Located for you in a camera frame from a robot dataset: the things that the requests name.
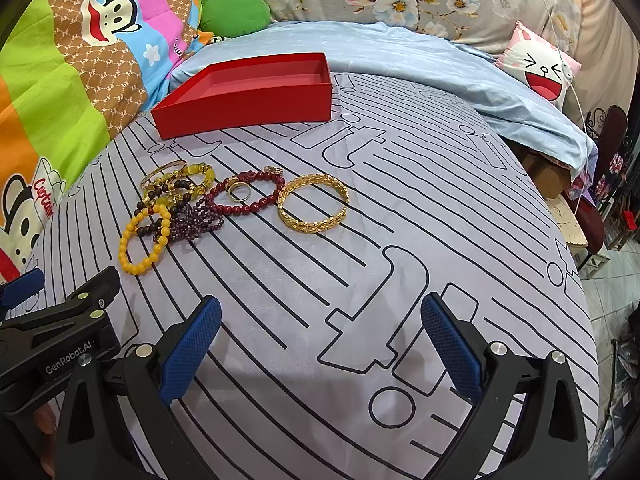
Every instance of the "red plastic object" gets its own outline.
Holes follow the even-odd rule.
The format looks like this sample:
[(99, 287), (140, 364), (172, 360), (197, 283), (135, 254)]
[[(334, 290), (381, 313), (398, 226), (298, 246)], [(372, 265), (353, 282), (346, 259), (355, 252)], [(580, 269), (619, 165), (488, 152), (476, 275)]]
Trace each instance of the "red plastic object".
[(635, 231), (638, 229), (636, 225), (636, 220), (634, 219), (634, 214), (631, 211), (623, 211), (622, 218), (625, 219), (626, 228), (630, 231)]
[(279, 54), (207, 66), (151, 114), (163, 139), (255, 124), (331, 119), (324, 54)]

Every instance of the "red beaded bracelet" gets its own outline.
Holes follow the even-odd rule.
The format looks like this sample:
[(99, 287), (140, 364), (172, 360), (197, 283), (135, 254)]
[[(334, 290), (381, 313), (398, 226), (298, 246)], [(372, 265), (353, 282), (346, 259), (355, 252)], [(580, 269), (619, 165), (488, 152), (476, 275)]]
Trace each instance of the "red beaded bracelet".
[[(280, 190), (285, 185), (285, 180), (282, 176), (282, 170), (278, 170), (277, 168), (271, 168), (270, 166), (264, 168), (265, 171), (243, 171), (242, 173), (238, 173), (236, 176), (231, 178), (226, 178), (215, 187), (211, 188), (205, 196), (204, 199), (207, 202), (207, 206), (210, 210), (215, 210), (218, 214), (224, 216), (240, 216), (248, 215), (249, 213), (257, 213), (260, 209), (265, 209), (269, 205), (273, 205), (276, 203), (278, 199), (278, 195)], [(221, 192), (229, 190), (229, 187), (237, 182), (244, 182), (245, 184), (250, 184), (256, 180), (271, 180), (275, 185), (275, 191), (267, 196), (266, 198), (261, 198), (258, 202), (253, 202), (251, 205), (243, 205), (243, 206), (230, 206), (230, 205), (222, 205), (216, 204), (214, 202), (217, 195)]]

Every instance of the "blue gripper pad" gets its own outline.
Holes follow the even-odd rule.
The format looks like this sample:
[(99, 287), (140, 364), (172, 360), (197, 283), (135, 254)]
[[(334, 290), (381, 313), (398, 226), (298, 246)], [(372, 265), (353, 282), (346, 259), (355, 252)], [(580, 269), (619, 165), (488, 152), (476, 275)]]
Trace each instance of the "blue gripper pad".
[(44, 288), (44, 273), (37, 267), (0, 288), (0, 307), (12, 309)]
[(422, 300), (420, 316), (422, 325), (458, 392), (474, 403), (478, 402), (482, 397), (481, 365), (452, 320), (431, 294)]
[(186, 393), (221, 322), (220, 302), (211, 298), (169, 354), (162, 367), (162, 385), (158, 391), (167, 406)]

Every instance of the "green pillow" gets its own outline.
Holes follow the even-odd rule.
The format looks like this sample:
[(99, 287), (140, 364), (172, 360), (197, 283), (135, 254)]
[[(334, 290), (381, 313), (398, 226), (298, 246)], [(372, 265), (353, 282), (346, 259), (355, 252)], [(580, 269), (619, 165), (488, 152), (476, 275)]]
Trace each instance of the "green pillow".
[(200, 30), (237, 38), (266, 28), (271, 9), (264, 0), (204, 0)]

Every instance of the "metal bolt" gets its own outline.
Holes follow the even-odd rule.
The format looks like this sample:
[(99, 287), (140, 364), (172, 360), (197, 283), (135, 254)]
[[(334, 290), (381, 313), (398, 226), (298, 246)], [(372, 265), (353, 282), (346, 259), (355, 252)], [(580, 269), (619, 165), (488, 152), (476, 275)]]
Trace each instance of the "metal bolt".
[(563, 365), (566, 361), (566, 357), (564, 357), (564, 354), (562, 352), (559, 352), (558, 350), (554, 350), (553, 352), (551, 352), (551, 358), (559, 365)]
[(507, 353), (507, 345), (501, 343), (500, 341), (496, 341), (495, 343), (491, 343), (491, 352), (496, 355), (505, 355)]
[(153, 351), (154, 348), (151, 345), (145, 343), (136, 348), (136, 355), (138, 357), (149, 357), (151, 355), (151, 352)]
[(80, 366), (87, 366), (91, 362), (91, 354), (82, 354), (78, 358), (78, 364)]

